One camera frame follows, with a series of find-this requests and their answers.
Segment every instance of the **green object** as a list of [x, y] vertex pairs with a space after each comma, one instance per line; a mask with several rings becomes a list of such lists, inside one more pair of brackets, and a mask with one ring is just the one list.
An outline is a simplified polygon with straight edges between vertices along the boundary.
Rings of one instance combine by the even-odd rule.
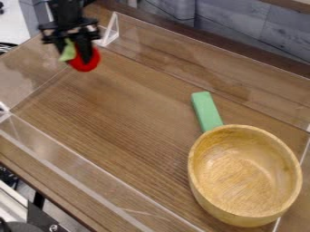
[[215, 127], [223, 126], [211, 94], [209, 92], [195, 92], [191, 94], [191, 101], [202, 131], [210, 131]]
[[66, 38], [64, 42], [66, 42], [67, 45], [64, 47], [62, 56], [59, 57], [59, 60], [62, 62], [67, 62], [67, 61], [72, 60], [75, 58], [75, 56], [76, 56], [76, 50], [75, 50], [74, 42], [71, 41], [70, 38]]

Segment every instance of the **robotic arm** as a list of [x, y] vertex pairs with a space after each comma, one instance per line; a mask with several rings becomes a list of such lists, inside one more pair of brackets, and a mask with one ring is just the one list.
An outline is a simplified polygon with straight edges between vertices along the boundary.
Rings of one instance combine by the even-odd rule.
[[92, 40], [100, 39], [98, 19], [83, 17], [84, 0], [50, 0], [54, 22], [39, 25], [43, 43], [54, 44], [60, 54], [74, 45], [75, 57], [67, 63], [79, 71], [88, 72], [99, 63], [99, 52]]

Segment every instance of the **red object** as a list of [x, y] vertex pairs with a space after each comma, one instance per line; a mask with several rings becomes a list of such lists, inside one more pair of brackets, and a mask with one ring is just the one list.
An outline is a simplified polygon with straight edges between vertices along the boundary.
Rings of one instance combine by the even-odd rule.
[[92, 49], [92, 59], [88, 63], [84, 63], [82, 54], [79, 51], [76, 51], [76, 56], [72, 60], [68, 61], [68, 64], [74, 69], [76, 69], [80, 72], [90, 72], [92, 71], [100, 62], [100, 54], [98, 51], [98, 48]]

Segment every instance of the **wooden bowl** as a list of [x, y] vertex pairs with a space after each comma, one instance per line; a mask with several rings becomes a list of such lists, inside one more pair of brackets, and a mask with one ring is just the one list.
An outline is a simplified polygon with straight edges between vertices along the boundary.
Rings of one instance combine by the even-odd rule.
[[202, 134], [189, 154], [194, 196], [230, 225], [258, 227], [289, 209], [302, 188], [302, 171], [287, 145], [251, 126], [227, 125]]

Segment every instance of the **bowl rim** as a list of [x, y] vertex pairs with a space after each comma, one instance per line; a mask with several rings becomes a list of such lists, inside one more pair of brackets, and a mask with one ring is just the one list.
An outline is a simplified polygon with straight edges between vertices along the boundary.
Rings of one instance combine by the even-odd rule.
[[[290, 154], [290, 161], [293, 163], [294, 169], [295, 169], [295, 173], [297, 173], [297, 181], [295, 181], [295, 185], [294, 185], [294, 190], [290, 194], [289, 199], [285, 201], [285, 203], [282, 204], [281, 208], [278, 210], [274, 210], [274, 212], [269, 212], [266, 211], [265, 214], [261, 214], [259, 216], [254, 216], [253, 214], [250, 215], [242, 215], [238, 214], [238, 212], [231, 212], [223, 208], [221, 208], [217, 204], [213, 203], [213, 199], [209, 198], [207, 196], [203, 195], [202, 193], [202, 187], [199, 185], [197, 176], [194, 174], [194, 165], [193, 165], [193, 161], [194, 161], [194, 157], [195, 157], [195, 149], [197, 147], [201, 145], [201, 142], [205, 140], [205, 138], [207, 136], [210, 136], [213, 133], [215, 133], [217, 131], [225, 130], [225, 129], [230, 129], [230, 128], [239, 128], [239, 129], [247, 129], [251, 131], [258, 131], [261, 133], [263, 133], [263, 135], [266, 135], [270, 139], [273, 139], [279, 146], [282, 146], [286, 151]], [[238, 124], [230, 124], [230, 125], [223, 125], [217, 127], [213, 130], [206, 131], [199, 138], [197, 139], [191, 149], [190, 149], [190, 153], [189, 153], [189, 158], [187, 158], [187, 174], [189, 174], [189, 178], [191, 180], [193, 186], [197, 189], [197, 191], [201, 193], [201, 195], [203, 196], [203, 198], [221, 210], [223, 210], [226, 213], [239, 216], [239, 217], [247, 217], [247, 218], [266, 218], [266, 217], [273, 217], [274, 215], [279, 214], [281, 212], [285, 212], [289, 207], [291, 206], [291, 204], [294, 203], [301, 190], [302, 190], [302, 184], [303, 184], [303, 173], [302, 173], [302, 168], [301, 168], [301, 164], [299, 161], [297, 160], [297, 157], [294, 155], [294, 152], [291, 151], [290, 147], [287, 146], [287, 144], [270, 132], [267, 132], [263, 129], [259, 129], [257, 127], [249, 126], [249, 125], [238, 125]]]

